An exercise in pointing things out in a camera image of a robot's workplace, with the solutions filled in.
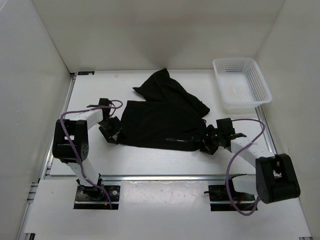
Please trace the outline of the black shorts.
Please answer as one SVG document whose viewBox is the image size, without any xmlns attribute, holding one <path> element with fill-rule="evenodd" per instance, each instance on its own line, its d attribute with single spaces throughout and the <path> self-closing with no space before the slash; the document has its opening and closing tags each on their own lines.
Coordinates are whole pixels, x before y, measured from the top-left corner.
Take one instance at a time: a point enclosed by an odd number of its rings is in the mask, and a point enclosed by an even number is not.
<svg viewBox="0 0 320 240">
<path fill-rule="evenodd" d="M 144 101 L 127 101 L 120 120 L 123 131 L 117 137 L 119 144 L 189 152 L 203 147 L 203 118 L 210 109 L 172 79 L 166 68 L 134 90 Z"/>
</svg>

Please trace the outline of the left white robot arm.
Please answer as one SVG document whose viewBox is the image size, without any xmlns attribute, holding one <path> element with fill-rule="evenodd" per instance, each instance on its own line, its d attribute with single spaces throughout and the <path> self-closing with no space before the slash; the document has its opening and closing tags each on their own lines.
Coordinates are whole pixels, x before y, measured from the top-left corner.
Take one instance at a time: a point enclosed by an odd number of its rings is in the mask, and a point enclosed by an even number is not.
<svg viewBox="0 0 320 240">
<path fill-rule="evenodd" d="M 67 165 L 77 177 L 78 185 L 87 188 L 93 200 L 105 194 L 101 175 L 89 160 L 89 130 L 95 125 L 110 144 L 116 144 L 123 130 L 120 120 L 112 117 L 114 106 L 90 105 L 89 108 L 63 113 L 55 123 L 52 154 Z"/>
</svg>

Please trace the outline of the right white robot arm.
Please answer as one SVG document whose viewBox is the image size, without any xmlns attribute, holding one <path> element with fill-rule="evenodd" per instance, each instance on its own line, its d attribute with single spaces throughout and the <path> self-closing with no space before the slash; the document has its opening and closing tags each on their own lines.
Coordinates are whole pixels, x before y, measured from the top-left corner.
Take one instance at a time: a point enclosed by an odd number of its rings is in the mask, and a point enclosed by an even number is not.
<svg viewBox="0 0 320 240">
<path fill-rule="evenodd" d="M 224 193 L 230 200 L 242 193 L 254 195 L 265 204 L 298 198 L 300 185 L 289 155 L 264 150 L 233 126 L 209 125 L 203 139 L 202 152 L 213 155 L 219 147 L 233 153 L 232 160 L 240 156 L 255 168 L 254 175 L 230 175 L 226 172 Z"/>
</svg>

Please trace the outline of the white plastic perforated basket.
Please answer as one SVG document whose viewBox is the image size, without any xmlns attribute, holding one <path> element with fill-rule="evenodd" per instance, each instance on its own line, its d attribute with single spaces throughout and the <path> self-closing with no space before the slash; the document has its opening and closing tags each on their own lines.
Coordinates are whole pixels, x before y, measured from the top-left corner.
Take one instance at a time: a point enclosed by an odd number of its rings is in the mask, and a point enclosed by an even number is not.
<svg viewBox="0 0 320 240">
<path fill-rule="evenodd" d="M 212 65 L 222 105 L 228 112 L 249 111 L 272 101 L 272 94 L 253 58 L 216 58 Z"/>
</svg>

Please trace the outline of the blue label sticker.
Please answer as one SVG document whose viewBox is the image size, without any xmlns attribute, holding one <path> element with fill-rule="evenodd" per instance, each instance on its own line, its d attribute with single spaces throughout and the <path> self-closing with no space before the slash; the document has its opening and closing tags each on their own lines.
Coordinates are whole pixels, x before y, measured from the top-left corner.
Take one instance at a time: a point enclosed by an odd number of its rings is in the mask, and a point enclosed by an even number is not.
<svg viewBox="0 0 320 240">
<path fill-rule="evenodd" d="M 95 71 L 79 71 L 78 76 L 92 76 L 95 74 Z"/>
</svg>

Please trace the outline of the right side aluminium rail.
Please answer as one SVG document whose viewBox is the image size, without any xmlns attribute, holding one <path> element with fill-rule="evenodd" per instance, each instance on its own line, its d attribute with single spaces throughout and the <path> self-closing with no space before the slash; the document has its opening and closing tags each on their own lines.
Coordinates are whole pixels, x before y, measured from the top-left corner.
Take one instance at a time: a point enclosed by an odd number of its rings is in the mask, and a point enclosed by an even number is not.
<svg viewBox="0 0 320 240">
<path fill-rule="evenodd" d="M 276 149 L 276 146 L 275 146 L 275 143 L 273 141 L 273 138 L 272 138 L 272 135 L 271 135 L 271 132 L 270 132 L 270 128 L 268 126 L 268 123 L 267 123 L 267 120 L 266 120 L 266 117 L 265 117 L 265 114 L 264 114 L 264 111 L 263 111 L 263 108 L 262 106 L 258 106 L 255 108 L 255 111 L 256 111 L 256 114 L 257 114 L 257 117 L 258 119 L 264 124 L 265 126 L 265 130 L 263 132 L 263 137 L 264 137 L 264 140 L 266 142 L 266 145 L 267 145 L 267 148 L 270 152 L 274 153 L 274 154 L 277 154 L 277 149 Z"/>
</svg>

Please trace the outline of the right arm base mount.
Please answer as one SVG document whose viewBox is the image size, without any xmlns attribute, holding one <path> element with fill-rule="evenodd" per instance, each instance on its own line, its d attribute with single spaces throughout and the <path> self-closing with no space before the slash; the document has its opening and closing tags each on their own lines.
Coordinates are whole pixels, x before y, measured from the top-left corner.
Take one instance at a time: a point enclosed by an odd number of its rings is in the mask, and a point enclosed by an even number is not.
<svg viewBox="0 0 320 240">
<path fill-rule="evenodd" d="M 258 210 L 256 191 L 256 176 L 253 174 L 235 174 L 229 178 L 229 191 L 232 202 L 228 196 L 226 179 L 223 176 L 208 179 L 207 190 L 203 194 L 209 197 L 212 212 L 236 212 L 237 209 L 248 214 Z"/>
</svg>

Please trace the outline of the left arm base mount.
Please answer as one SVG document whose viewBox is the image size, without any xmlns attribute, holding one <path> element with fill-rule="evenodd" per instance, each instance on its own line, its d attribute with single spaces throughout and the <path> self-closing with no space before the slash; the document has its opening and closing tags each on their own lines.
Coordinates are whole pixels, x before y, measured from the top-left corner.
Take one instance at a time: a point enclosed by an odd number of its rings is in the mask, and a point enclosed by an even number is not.
<svg viewBox="0 0 320 240">
<path fill-rule="evenodd" d="M 103 185 L 109 198 L 101 189 L 78 185 L 73 208 L 76 210 L 118 210 L 120 202 L 120 185 Z"/>
</svg>

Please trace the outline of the aluminium table edge rail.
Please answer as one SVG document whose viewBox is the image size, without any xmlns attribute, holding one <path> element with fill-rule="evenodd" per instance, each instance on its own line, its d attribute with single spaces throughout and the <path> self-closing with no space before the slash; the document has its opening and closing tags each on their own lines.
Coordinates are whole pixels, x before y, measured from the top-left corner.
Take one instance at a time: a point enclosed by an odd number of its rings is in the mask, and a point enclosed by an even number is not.
<svg viewBox="0 0 320 240">
<path fill-rule="evenodd" d="M 224 174 L 201 174 L 201 175 L 102 175 L 105 182 L 116 181 L 224 181 Z M 41 180 L 76 180 L 75 175 L 45 175 L 38 178 L 34 183 Z"/>
</svg>

